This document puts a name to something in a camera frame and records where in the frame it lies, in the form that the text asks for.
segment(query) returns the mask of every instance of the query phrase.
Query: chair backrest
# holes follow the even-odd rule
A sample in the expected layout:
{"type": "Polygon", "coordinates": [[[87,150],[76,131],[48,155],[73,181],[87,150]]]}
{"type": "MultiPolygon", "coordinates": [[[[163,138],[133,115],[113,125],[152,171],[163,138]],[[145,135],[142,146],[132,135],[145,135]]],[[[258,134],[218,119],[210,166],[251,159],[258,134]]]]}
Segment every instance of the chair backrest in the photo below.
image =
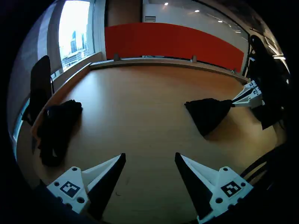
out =
{"type": "Polygon", "coordinates": [[[33,125],[51,95],[50,59],[45,55],[38,60],[31,70],[30,102],[22,119],[33,125]]]}

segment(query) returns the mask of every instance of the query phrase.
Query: sky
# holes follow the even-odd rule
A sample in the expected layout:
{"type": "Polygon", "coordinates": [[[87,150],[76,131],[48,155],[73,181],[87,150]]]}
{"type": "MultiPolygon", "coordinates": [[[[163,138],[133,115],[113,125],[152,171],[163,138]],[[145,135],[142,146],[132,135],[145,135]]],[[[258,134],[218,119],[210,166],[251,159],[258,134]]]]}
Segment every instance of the sky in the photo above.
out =
{"type": "Polygon", "coordinates": [[[71,39],[73,31],[76,31],[77,47],[82,46],[81,34],[86,33],[89,2],[66,1],[62,9],[59,23],[59,46],[64,53],[71,51],[71,39]]]}

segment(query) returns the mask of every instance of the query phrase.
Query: building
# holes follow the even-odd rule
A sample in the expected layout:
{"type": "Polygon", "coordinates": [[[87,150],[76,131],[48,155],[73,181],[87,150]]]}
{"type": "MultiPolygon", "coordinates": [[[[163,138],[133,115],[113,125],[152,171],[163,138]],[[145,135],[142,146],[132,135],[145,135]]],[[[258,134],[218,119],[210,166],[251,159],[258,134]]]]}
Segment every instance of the building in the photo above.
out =
{"type": "Polygon", "coordinates": [[[71,40],[71,51],[72,53],[77,51],[77,44],[76,44],[76,31],[72,34],[72,40],[71,40]]]}
{"type": "Polygon", "coordinates": [[[76,64],[83,58],[87,57],[89,55],[88,49],[80,49],[76,52],[73,52],[62,59],[62,68],[63,70],[66,70],[66,68],[70,67],[73,64],[76,64]]]}
{"type": "Polygon", "coordinates": [[[73,32],[72,39],[76,39],[76,31],[73,32]]]}
{"type": "Polygon", "coordinates": [[[84,34],[81,35],[81,38],[82,38],[82,48],[85,49],[84,34]]]}
{"type": "Polygon", "coordinates": [[[71,41],[71,51],[72,53],[77,51],[76,40],[71,41]]]}

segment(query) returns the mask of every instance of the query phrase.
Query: red wall panel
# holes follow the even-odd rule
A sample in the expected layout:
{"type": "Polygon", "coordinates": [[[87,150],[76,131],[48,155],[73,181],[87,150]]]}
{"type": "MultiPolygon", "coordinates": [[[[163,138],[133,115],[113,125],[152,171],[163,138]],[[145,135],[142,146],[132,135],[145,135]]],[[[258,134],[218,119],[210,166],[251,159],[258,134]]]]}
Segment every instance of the red wall panel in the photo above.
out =
{"type": "Polygon", "coordinates": [[[164,23],[133,23],[105,28],[107,59],[160,55],[181,57],[218,65],[240,72],[244,53],[208,33],[164,23]]]}

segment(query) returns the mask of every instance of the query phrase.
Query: wooden table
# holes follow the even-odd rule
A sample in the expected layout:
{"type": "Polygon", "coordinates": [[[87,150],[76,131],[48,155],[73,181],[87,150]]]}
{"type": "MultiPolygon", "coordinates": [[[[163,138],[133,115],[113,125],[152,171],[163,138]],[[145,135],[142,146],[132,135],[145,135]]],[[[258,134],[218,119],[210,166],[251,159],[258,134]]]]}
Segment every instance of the wooden table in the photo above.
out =
{"type": "Polygon", "coordinates": [[[130,66],[90,71],[64,96],[82,103],[82,117],[64,163],[34,167],[49,184],[71,166],[82,170],[122,152],[127,162],[103,214],[109,223],[184,223],[196,218],[175,153],[218,170],[241,173],[278,144],[248,108],[232,108],[205,139],[184,103],[232,99],[242,85],[231,77],[188,68],[130,66]]]}

